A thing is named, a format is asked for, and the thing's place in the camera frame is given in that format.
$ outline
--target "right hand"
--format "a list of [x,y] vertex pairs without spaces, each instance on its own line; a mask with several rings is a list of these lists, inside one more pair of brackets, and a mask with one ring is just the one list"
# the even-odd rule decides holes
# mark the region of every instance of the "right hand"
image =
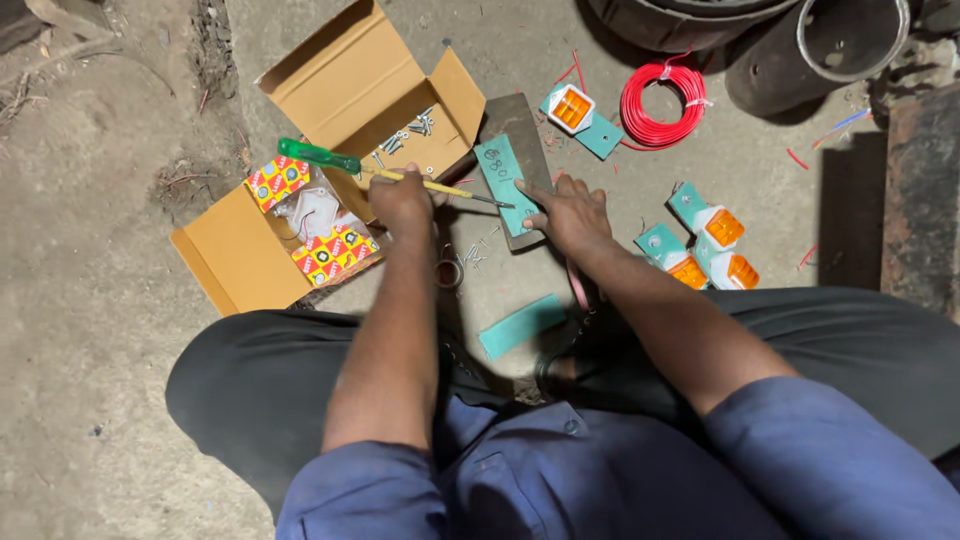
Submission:
[[521,179],[516,179],[515,185],[546,209],[546,213],[535,213],[524,219],[523,227],[546,233],[564,255],[580,260],[613,242],[607,219],[607,194],[603,189],[590,193],[587,183],[566,174],[557,180],[556,194]]

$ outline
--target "box flap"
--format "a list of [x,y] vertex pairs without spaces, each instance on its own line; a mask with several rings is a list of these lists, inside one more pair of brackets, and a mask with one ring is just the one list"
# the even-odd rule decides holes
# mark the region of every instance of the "box flap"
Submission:
[[380,6],[359,0],[257,85],[311,143],[335,148],[424,78]]
[[222,315],[285,308],[312,289],[268,219],[239,185],[170,235]]
[[217,278],[210,272],[210,268],[206,265],[204,258],[200,256],[200,252],[197,251],[193,242],[190,241],[190,236],[186,234],[186,231],[183,229],[173,231],[170,233],[170,241],[174,243],[174,247],[180,253],[180,258],[183,259],[183,262],[186,262],[186,266],[193,273],[194,279],[204,288],[206,297],[210,299],[220,315],[226,317],[239,313],[237,306],[234,305],[224,288],[220,286]]
[[472,145],[476,140],[477,130],[480,129],[480,120],[483,119],[487,98],[471,79],[453,49],[446,48],[440,63],[430,75],[430,84],[437,91],[441,103],[460,126],[467,144]]

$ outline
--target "red and yellow packaging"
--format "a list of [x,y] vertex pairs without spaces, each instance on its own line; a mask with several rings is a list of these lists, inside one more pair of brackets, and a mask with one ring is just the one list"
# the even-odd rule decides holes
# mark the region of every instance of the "red and yellow packaging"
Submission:
[[383,257],[376,243],[346,225],[314,236],[290,256],[314,288],[342,282]]
[[277,156],[243,181],[263,213],[309,182],[310,165],[284,156]]

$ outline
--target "screwdriver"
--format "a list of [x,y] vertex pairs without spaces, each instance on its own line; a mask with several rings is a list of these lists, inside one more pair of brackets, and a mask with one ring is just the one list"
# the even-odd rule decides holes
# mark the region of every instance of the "screwdriver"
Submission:
[[[359,158],[335,154],[325,148],[307,144],[305,142],[299,142],[292,138],[281,138],[276,144],[276,151],[281,156],[286,156],[287,158],[292,158],[294,160],[306,161],[307,163],[317,165],[318,167],[335,167],[345,170],[349,174],[360,174],[360,171],[363,171],[365,173],[382,176],[390,180],[403,180],[403,175],[400,173],[371,167],[361,163]],[[427,189],[440,191],[441,193],[446,193],[448,195],[464,197],[465,199],[476,199],[477,201],[497,205],[504,209],[516,208],[514,205],[509,203],[501,203],[500,201],[488,199],[487,197],[481,197],[480,195],[474,195],[469,191],[464,191],[463,189],[457,189],[456,187],[450,187],[448,185],[437,184],[434,182],[424,182],[423,186]]]

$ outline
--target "coil of red wire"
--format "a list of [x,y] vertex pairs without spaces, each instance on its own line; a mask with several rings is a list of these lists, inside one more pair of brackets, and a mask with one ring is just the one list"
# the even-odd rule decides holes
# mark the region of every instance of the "coil of red wire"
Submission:
[[[620,117],[627,134],[640,145],[621,140],[624,145],[635,150],[662,150],[684,140],[690,135],[704,117],[704,107],[712,105],[707,101],[707,88],[704,77],[683,65],[670,65],[670,62],[685,57],[686,53],[667,59],[664,63],[642,65],[627,80],[620,96]],[[643,89],[656,81],[669,81],[676,85],[684,96],[684,115],[674,124],[661,124],[643,110],[640,96]]]

